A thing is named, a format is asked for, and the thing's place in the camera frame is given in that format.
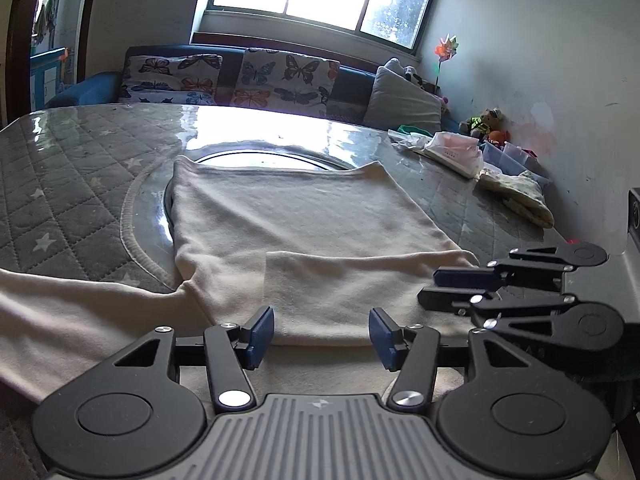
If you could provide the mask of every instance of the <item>beige cloth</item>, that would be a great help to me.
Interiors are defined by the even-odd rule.
[[[173,294],[0,271],[0,379],[40,401],[158,325],[199,335],[244,322],[264,301],[278,334],[250,379],[267,392],[382,393],[392,375],[365,313],[464,334],[415,295],[442,265],[476,264],[378,164],[352,171],[225,170],[180,156],[174,167]],[[202,370],[182,374],[207,398]]]
[[[509,176],[485,167],[480,174],[478,186],[500,194],[502,203],[514,213],[537,226],[551,229],[554,226],[554,216],[546,206],[540,186],[530,176],[530,171]]]

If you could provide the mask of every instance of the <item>ribbed gray panel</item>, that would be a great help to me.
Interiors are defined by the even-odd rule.
[[[480,480],[420,417],[374,396],[270,395],[222,415],[198,449],[152,480]],[[581,475],[579,480],[594,480]],[[51,480],[62,480],[54,476]]]

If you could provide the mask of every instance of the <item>blue sofa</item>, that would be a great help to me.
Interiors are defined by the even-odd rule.
[[[214,99],[218,105],[228,105],[242,65],[244,48],[199,44],[132,46],[127,50],[126,59],[130,56],[180,57],[194,54],[222,56]],[[327,118],[362,124],[374,79],[375,74],[341,65],[326,105]],[[60,92],[46,104],[46,108],[116,103],[121,83],[122,72],[101,72]],[[458,131],[457,123],[445,116],[442,117],[442,127],[450,132]]]

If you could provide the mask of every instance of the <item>plastic bag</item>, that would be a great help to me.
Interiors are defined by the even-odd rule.
[[[473,137],[451,132],[437,132],[425,149],[459,166],[464,171],[463,174],[469,177],[478,175],[484,168],[478,140]]]

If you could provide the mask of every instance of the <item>white wall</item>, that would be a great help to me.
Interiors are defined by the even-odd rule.
[[[121,70],[132,45],[189,43],[197,0],[94,0],[86,75]]]
[[[54,35],[54,48],[66,46],[76,48],[76,35],[78,33],[78,15],[82,0],[59,0],[58,13],[56,15],[56,31]]]
[[[559,231],[622,250],[626,194],[640,186],[640,0],[436,0],[430,80],[446,34],[460,42],[440,73],[454,117],[499,106],[556,183]]]
[[[202,17],[200,31],[290,41],[380,64],[385,64],[391,57],[397,57],[404,65],[416,66],[419,63],[417,57],[346,32],[260,14],[221,10],[207,11]]]

